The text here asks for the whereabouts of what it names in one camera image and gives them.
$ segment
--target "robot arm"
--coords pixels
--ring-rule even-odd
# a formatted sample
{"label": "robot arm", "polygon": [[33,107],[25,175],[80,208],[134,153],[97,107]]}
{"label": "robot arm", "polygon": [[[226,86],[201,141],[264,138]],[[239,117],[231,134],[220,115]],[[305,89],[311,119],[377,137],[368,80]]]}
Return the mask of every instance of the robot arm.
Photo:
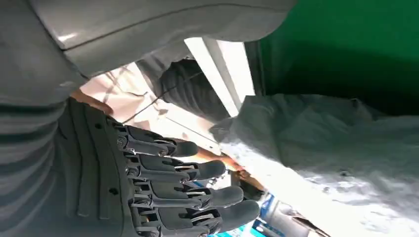
{"label": "robot arm", "polygon": [[237,188],[186,183],[219,175],[221,163],[182,163],[172,157],[192,144],[135,134],[68,97],[94,75],[189,37],[261,38],[293,4],[0,1],[0,236],[203,237],[254,219],[256,203],[237,203]]}

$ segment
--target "robotic finger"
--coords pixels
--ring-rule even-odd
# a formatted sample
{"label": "robotic finger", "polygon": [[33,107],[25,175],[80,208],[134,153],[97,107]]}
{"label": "robotic finger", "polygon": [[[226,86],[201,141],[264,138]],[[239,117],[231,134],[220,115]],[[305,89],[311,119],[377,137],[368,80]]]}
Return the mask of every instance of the robotic finger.
{"label": "robotic finger", "polygon": [[183,163],[166,157],[194,155],[195,144],[179,149],[182,144],[159,134],[108,122],[117,131],[118,148],[126,159],[126,178],[132,190],[128,205],[139,236],[206,237],[238,228],[258,216],[258,204],[243,201],[240,187],[214,190],[188,184],[222,175],[223,162]]}

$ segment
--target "gray surface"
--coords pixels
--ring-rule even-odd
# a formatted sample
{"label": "gray surface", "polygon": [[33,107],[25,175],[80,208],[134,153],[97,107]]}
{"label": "gray surface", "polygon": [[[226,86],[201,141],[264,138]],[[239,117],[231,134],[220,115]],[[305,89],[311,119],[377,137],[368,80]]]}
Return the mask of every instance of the gray surface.
{"label": "gray surface", "polygon": [[294,0],[30,2],[66,56],[87,77],[190,37],[260,39],[274,31],[295,4]]}
{"label": "gray surface", "polygon": [[247,97],[237,118],[212,132],[227,153],[292,168],[360,214],[368,231],[419,235],[417,116],[388,117],[359,100],[278,94]]}

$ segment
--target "screw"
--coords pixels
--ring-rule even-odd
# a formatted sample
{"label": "screw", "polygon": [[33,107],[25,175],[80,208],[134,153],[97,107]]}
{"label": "screw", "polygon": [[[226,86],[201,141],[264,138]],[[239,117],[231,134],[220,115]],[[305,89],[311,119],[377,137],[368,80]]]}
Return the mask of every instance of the screw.
{"label": "screw", "polygon": [[160,151],[159,152],[159,156],[161,156],[161,157],[164,157],[166,155],[167,155],[166,151]]}

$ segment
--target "gray cloth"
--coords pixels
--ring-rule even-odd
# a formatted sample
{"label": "gray cloth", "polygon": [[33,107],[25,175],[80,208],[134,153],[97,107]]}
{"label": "gray cloth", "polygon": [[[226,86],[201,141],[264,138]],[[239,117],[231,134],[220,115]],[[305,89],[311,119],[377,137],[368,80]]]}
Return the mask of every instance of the gray cloth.
{"label": "gray cloth", "polygon": [[179,41],[147,54],[136,63],[150,80],[158,80],[173,62],[185,58],[193,59],[193,56],[185,42]]}
{"label": "gray cloth", "polygon": [[293,169],[359,213],[365,230],[419,235],[419,117],[389,117],[356,99],[278,94],[247,97],[236,118],[211,131],[261,175],[275,174],[251,158]]}

